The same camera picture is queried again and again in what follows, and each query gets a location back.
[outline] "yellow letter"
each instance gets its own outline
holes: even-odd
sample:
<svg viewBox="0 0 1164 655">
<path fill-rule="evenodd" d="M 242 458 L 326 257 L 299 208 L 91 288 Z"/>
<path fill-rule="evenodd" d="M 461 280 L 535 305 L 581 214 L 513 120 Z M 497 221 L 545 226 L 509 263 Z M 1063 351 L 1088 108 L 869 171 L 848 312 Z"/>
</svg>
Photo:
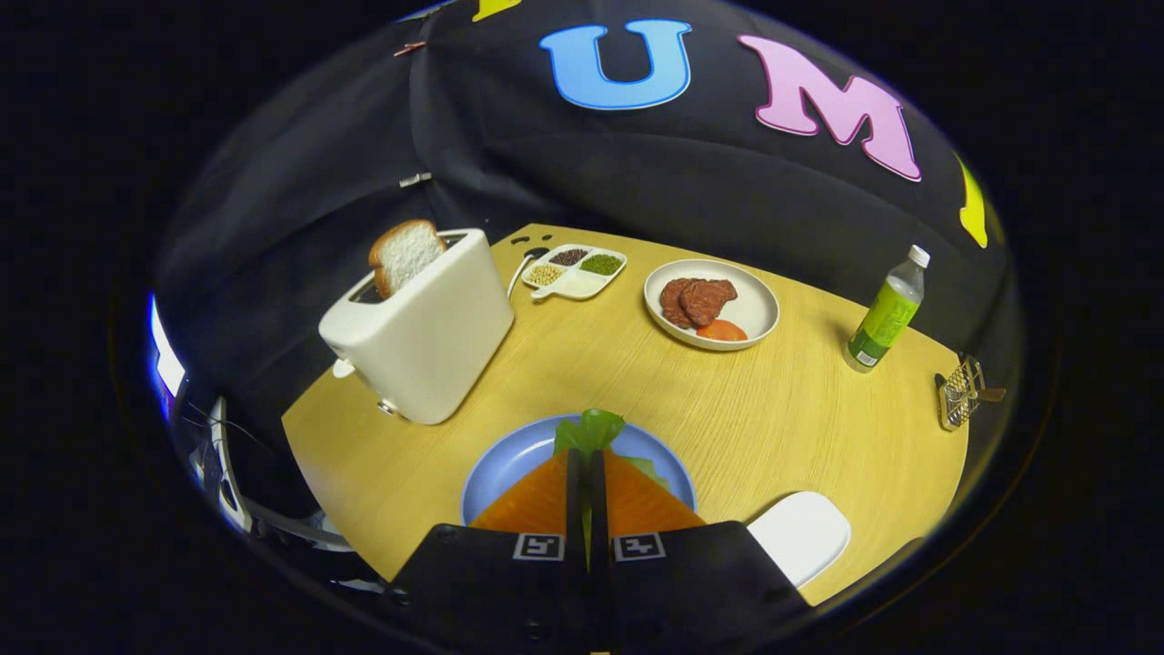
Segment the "yellow letter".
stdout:
<svg viewBox="0 0 1164 655">
<path fill-rule="evenodd" d="M 961 178 L 966 183 L 966 206 L 961 207 L 961 226 L 978 241 L 979 247 L 986 247 L 986 207 L 982 204 L 982 191 L 978 187 L 966 164 L 961 163 L 958 155 L 958 165 L 961 166 Z"/>
<path fill-rule="evenodd" d="M 481 0 L 481 3 L 477 5 L 477 15 L 473 16 L 473 22 L 488 19 L 498 12 L 504 12 L 520 3 L 521 0 Z"/>
</svg>

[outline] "blue plate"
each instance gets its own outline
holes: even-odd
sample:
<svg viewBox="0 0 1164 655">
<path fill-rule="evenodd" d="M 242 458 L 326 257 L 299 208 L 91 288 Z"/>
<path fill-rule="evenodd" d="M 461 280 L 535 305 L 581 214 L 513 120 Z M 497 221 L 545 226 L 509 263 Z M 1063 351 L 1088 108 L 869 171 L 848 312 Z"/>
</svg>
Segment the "blue plate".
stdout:
<svg viewBox="0 0 1164 655">
<path fill-rule="evenodd" d="M 510 433 L 481 456 L 461 493 L 461 521 L 471 524 L 487 507 L 554 455 L 554 430 L 563 419 L 575 423 L 581 414 L 551 417 Z M 627 423 L 610 450 L 624 457 L 654 462 L 655 475 L 670 483 L 670 493 L 695 512 L 695 486 L 675 454 L 650 433 Z"/>
</svg>

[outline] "toaster lever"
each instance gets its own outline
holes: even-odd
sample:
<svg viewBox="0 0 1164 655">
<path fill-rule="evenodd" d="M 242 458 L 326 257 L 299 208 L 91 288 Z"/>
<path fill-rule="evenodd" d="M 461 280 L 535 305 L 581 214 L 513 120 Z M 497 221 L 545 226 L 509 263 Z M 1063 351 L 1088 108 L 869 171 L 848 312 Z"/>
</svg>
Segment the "toaster lever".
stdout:
<svg viewBox="0 0 1164 655">
<path fill-rule="evenodd" d="M 355 372 L 355 370 L 356 368 L 352 366 L 350 362 L 346 359 L 336 359 L 335 364 L 332 365 L 332 376 L 335 376 L 336 378 L 347 378 Z"/>
</svg>

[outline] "pink letter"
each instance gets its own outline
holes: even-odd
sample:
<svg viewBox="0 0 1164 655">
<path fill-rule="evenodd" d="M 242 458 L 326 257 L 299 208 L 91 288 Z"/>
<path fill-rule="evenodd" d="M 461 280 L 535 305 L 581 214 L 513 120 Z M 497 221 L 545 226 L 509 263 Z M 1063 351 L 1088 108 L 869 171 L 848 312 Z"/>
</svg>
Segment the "pink letter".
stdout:
<svg viewBox="0 0 1164 655">
<path fill-rule="evenodd" d="M 901 102 L 893 95 L 856 76 L 844 90 L 837 88 L 804 55 L 782 43 L 750 35 L 740 35 L 739 42 L 760 55 L 768 76 L 768 104 L 755 109 L 760 122 L 793 134 L 816 134 L 819 128 L 804 112 L 807 95 L 837 143 L 852 141 L 867 118 L 870 137 L 861 142 L 865 154 L 906 179 L 922 178 Z"/>
</svg>

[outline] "plastic bottle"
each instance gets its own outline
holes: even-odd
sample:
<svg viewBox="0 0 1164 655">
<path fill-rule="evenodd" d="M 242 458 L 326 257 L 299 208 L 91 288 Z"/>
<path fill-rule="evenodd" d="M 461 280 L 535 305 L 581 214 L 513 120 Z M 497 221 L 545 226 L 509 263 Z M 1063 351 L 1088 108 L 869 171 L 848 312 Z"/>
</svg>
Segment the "plastic bottle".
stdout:
<svg viewBox="0 0 1164 655">
<path fill-rule="evenodd" d="M 845 362 L 853 371 L 873 371 L 906 332 L 925 296 L 924 273 L 929 263 L 929 252 L 915 244 L 909 248 L 909 258 L 886 275 L 868 313 L 845 344 Z"/>
</svg>

